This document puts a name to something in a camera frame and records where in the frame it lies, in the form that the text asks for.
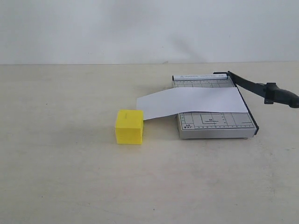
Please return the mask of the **yellow cube block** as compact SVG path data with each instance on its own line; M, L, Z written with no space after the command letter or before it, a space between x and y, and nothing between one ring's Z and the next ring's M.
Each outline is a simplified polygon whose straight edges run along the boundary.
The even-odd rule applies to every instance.
M143 111L119 110L115 123L117 144L141 145L143 136Z

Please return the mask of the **white paper sheet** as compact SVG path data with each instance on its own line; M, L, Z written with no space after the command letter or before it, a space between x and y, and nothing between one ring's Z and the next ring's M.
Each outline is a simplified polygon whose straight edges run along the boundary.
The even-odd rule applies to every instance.
M236 87L178 87L149 94L136 100L143 119L155 119L184 112L247 113Z

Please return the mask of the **black cutter blade arm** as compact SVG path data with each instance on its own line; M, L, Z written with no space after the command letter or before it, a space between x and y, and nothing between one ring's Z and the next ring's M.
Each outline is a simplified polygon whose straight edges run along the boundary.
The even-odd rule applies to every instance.
M213 74L226 74L227 76L230 76L236 85L263 97L265 104L280 103L288 105L291 108L299 107L298 95L288 90L280 89L276 83L254 83L232 73L231 71L214 72Z

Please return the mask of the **grey paper cutter base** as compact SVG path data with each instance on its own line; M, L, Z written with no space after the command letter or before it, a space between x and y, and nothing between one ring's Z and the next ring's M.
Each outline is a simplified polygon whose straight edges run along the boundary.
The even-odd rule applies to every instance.
M172 87L236 87L226 72L208 75L174 75ZM246 113L184 112L176 115L181 139L252 138L259 126L250 110Z

